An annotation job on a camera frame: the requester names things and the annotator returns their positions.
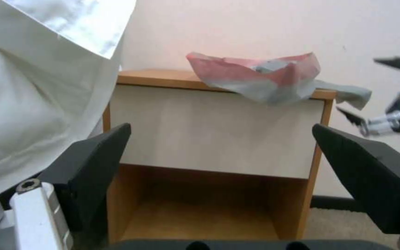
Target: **red and gray cloth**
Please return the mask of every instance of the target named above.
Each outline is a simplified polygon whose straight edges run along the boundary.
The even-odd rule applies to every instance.
[[[187,59],[196,75],[210,87],[220,87],[268,104],[310,98],[315,89],[336,90],[337,103],[346,101],[362,109],[371,91],[316,80],[320,65],[313,53],[272,60],[210,57],[192,52]]]

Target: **wooden frame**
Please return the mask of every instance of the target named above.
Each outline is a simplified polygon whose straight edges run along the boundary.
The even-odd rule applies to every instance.
[[[175,70],[141,70],[141,71],[126,71],[119,73],[117,84],[153,86],[164,88],[181,88],[191,90],[205,91],[226,91],[218,88],[208,87],[201,82],[194,73]],[[321,124],[328,125],[332,110],[333,99],[336,93],[329,90],[316,90],[311,96],[312,99],[324,101],[324,109],[320,120]],[[103,129],[110,129],[110,109],[109,105],[103,114]],[[313,194],[314,184],[316,182],[317,171],[322,152],[316,145],[311,163],[311,169],[308,179],[295,179],[283,177],[260,177],[256,182],[260,181],[265,190],[268,211],[272,220],[272,224],[276,230],[275,239],[301,239],[305,229],[306,220],[308,217],[309,206]],[[109,242],[117,242],[121,239],[130,239],[140,237],[137,232],[144,232],[145,228],[133,223],[132,217],[134,211],[139,206],[142,200],[142,194],[150,182],[153,180],[155,171],[160,171],[167,178],[173,180],[180,179],[180,175],[190,176],[189,180],[197,182],[193,177],[192,170],[177,170],[167,173],[164,170],[149,168],[146,166],[121,166],[119,173],[114,177],[107,194],[107,209],[108,209],[108,229]],[[213,180],[218,185],[230,185],[235,180],[249,180],[252,177],[246,175],[236,176],[230,174],[223,177],[223,174],[210,172],[206,174],[209,180]],[[132,221],[132,227],[136,234],[128,234],[127,228]],[[226,237],[215,234],[215,239],[227,239]],[[269,239],[263,232],[260,232],[260,237],[253,235],[248,239]],[[182,239],[193,239],[193,235],[180,235]]]

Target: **wooden shelf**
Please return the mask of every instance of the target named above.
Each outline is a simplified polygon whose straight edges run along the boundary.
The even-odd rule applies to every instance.
[[[121,165],[109,240],[296,239],[307,180]]]
[[[257,190],[159,184],[138,205],[122,240],[276,240]]]
[[[227,92],[227,90],[217,87],[209,87],[194,72],[183,70],[144,69],[121,71],[118,73],[117,84]],[[311,96],[312,99],[319,100],[333,100],[335,97],[335,91],[322,89],[315,90]]]

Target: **floor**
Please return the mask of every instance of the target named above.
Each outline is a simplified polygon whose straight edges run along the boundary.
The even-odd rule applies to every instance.
[[[361,239],[396,249],[398,235],[383,234],[364,213],[330,209],[310,211],[305,239]],[[75,250],[102,249],[106,241],[91,242],[76,235]]]

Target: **white cloth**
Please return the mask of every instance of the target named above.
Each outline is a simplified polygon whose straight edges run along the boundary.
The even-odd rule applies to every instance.
[[[0,192],[97,124],[135,0],[0,0]]]

